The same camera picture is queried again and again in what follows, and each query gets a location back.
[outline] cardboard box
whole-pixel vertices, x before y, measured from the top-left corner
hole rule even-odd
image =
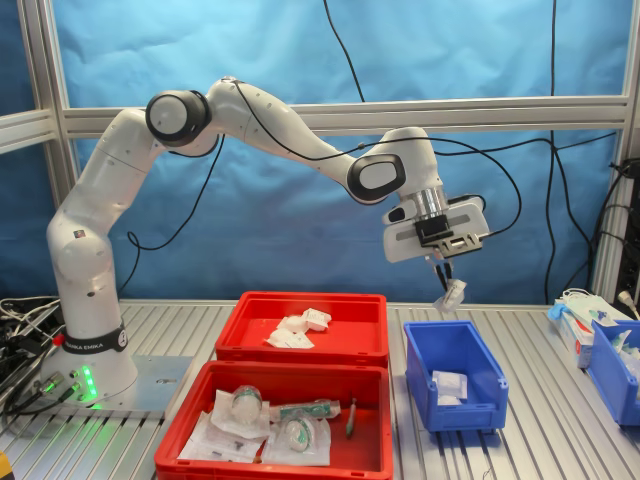
[[[590,325],[573,316],[571,312],[563,311],[559,318],[551,321],[558,329],[567,349],[573,354],[578,368],[587,368],[591,362],[593,348],[593,330]]]

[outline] blue curtain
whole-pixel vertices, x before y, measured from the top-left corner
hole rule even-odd
[[[631,0],[563,1],[557,19],[557,95],[620,94]],[[329,5],[368,101],[548,95],[551,1],[339,2]],[[55,2],[67,88],[74,107],[145,105],[166,89],[206,91],[234,75],[290,103],[357,102],[320,0],[242,2]],[[608,132],[563,131],[559,146]],[[548,132],[434,135],[492,148]],[[349,148],[379,137],[329,137]],[[86,162],[94,140],[78,142]],[[451,151],[449,145],[434,144]],[[604,198],[614,137],[562,151],[573,212],[590,233]],[[497,153],[523,196],[518,224],[455,261],[467,301],[541,303],[550,254],[544,217],[549,148]],[[117,280],[135,248],[169,238],[190,212],[212,157],[162,156],[112,231]],[[449,195],[487,199],[495,230],[516,213],[515,193],[484,157],[441,157]],[[557,294],[586,259],[555,172],[552,222]],[[228,139],[191,223],[166,249],[143,252],[125,296],[237,298],[250,289],[376,292],[391,301],[432,301],[437,279],[424,260],[388,264],[382,214],[396,198],[365,207],[310,169]]]
[[[16,2],[0,2],[0,115],[33,110]],[[42,145],[0,155],[0,298],[55,293],[45,232],[54,213]]]

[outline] red box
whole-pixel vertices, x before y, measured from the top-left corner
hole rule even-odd
[[[324,332],[307,332],[313,348],[275,348],[265,342],[283,317],[302,315],[308,308],[332,317]],[[216,342],[216,355],[219,360],[386,368],[387,302],[382,295],[246,292]]]
[[[296,467],[203,460],[178,460],[201,411],[211,411],[216,389],[234,391],[254,385],[273,405],[340,400],[342,413],[329,420],[331,465]],[[357,399],[355,428],[346,437],[351,396]],[[209,362],[202,367],[187,398],[155,454],[160,480],[344,479],[393,477],[389,378],[386,369],[344,365],[286,365],[257,362]]]

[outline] blue box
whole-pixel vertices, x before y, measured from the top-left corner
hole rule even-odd
[[[617,327],[601,327],[596,322],[592,325],[595,335],[589,375],[617,424],[640,425],[640,401],[636,399],[638,381],[611,346],[611,340],[631,330],[625,343],[640,347],[640,322],[619,321]]]
[[[509,384],[470,321],[408,322],[407,380],[424,427],[446,430],[503,428]],[[434,370],[467,376],[467,402],[438,405]]]

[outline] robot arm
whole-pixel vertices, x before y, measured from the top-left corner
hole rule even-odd
[[[206,97],[162,92],[149,102],[146,114],[153,136],[176,153],[207,153],[212,139],[224,133],[308,165],[341,184],[357,202],[375,204],[396,192],[401,203],[383,218],[393,224],[384,235],[391,262],[434,249],[443,257],[467,253],[481,248],[478,235],[489,233],[477,202],[447,202],[431,142],[415,140],[428,138],[421,128],[389,131],[382,143],[356,159],[323,142],[281,100],[232,77],[216,82]],[[414,140],[398,141],[406,138]]]
[[[158,155],[205,155],[220,134],[304,163],[363,204],[398,193],[400,204],[383,218],[391,262],[473,251],[482,246],[479,236],[489,232],[477,202],[447,202],[429,141],[379,144],[354,158],[319,139],[282,101],[233,78],[216,82],[206,96],[162,92],[146,112],[125,109],[116,116],[47,229],[66,331],[63,348],[47,358],[41,375],[79,377],[80,396],[68,403],[118,394],[137,375],[120,318],[109,230],[132,204]],[[427,138],[422,129],[408,127],[383,140],[408,137]],[[78,375],[86,369],[90,384]]]

